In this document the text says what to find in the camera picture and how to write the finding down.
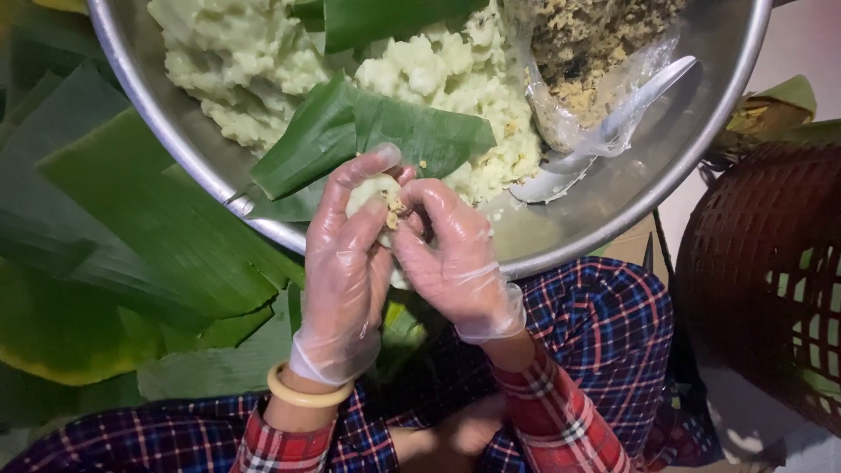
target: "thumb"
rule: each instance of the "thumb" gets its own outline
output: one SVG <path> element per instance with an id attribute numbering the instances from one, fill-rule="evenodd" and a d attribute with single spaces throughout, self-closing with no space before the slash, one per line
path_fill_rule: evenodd
<path id="1" fill-rule="evenodd" d="M 438 258 L 432 248 L 429 248 L 407 221 L 397 224 L 397 231 L 391 237 L 391 251 L 410 279 L 413 274 L 435 271 L 438 265 Z"/>

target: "hand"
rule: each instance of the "hand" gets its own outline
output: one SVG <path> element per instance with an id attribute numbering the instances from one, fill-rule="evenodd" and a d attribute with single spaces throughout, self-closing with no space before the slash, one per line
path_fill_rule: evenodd
<path id="1" fill-rule="evenodd" d="M 328 178 L 307 230 L 303 321 L 293 337 L 289 369 L 326 385 L 361 375 L 379 353 L 380 313 L 394 266 L 377 235 L 388 206 L 371 198 L 345 215 L 351 191 L 377 173 L 405 182 L 414 172 L 398 167 L 397 146 L 384 144 L 339 166 Z"/>
<path id="2" fill-rule="evenodd" d="M 423 206 L 437 239 L 437 248 L 429 247 L 407 221 L 392 238 L 392 251 L 418 294 L 455 324 L 465 343 L 521 332 L 522 291 L 500 272 L 488 219 L 437 179 L 407 183 L 400 198 L 410 210 Z"/>

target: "left hand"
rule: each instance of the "left hand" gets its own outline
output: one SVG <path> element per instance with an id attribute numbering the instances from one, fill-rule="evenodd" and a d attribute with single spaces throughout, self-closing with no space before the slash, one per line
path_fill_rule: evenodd
<path id="1" fill-rule="evenodd" d="M 374 174 L 400 181 L 414 176 L 399 167 L 397 146 L 378 146 L 345 162 L 328 178 L 307 231 L 303 321 L 293 338 L 289 369 L 304 378 L 339 386 L 365 372 L 379 353 L 379 325 L 392 255 L 377 243 L 388 214 L 380 197 L 354 216 L 345 215 L 351 191 Z"/>

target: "stainless steel bowl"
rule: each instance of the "stainless steel bowl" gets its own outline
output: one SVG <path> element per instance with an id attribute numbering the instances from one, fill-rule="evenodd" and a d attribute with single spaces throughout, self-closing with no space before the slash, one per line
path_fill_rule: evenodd
<path id="1" fill-rule="evenodd" d="M 505 274 L 520 278 L 584 255 L 621 235 L 689 175 L 744 90 L 773 0 L 693 0 L 681 19 L 675 57 L 695 67 L 646 113 L 632 148 L 599 159 L 566 197 L 503 212 L 494 222 Z M 250 182 L 253 157 L 224 139 L 198 103 L 166 78 L 160 29 L 147 0 L 88 0 L 111 65 L 132 103 L 185 169 L 224 203 Z M 510 207 L 506 193 L 486 206 Z M 242 216 L 247 199 L 228 207 Z M 304 252 L 303 226 L 248 221 L 266 237 Z"/>

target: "floor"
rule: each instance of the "floor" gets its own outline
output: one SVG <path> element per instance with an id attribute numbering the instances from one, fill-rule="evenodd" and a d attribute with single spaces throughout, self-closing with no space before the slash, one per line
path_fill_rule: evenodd
<path id="1" fill-rule="evenodd" d="M 841 118 L 841 61 L 829 59 L 838 58 L 841 51 L 839 19 L 841 0 L 796 0 L 777 8 L 748 90 L 765 90 L 800 73 L 814 88 L 817 120 Z M 660 206 L 673 261 L 689 214 L 705 191 L 701 175 L 695 172 Z M 777 469 L 777 473 L 841 473 L 841 440 L 806 423 L 729 369 L 702 366 L 701 375 L 710 391 L 711 409 L 730 460 L 748 459 L 784 439 L 788 458 L 786 467 Z M 735 473 L 757 468 L 715 465 L 691 471 Z"/>

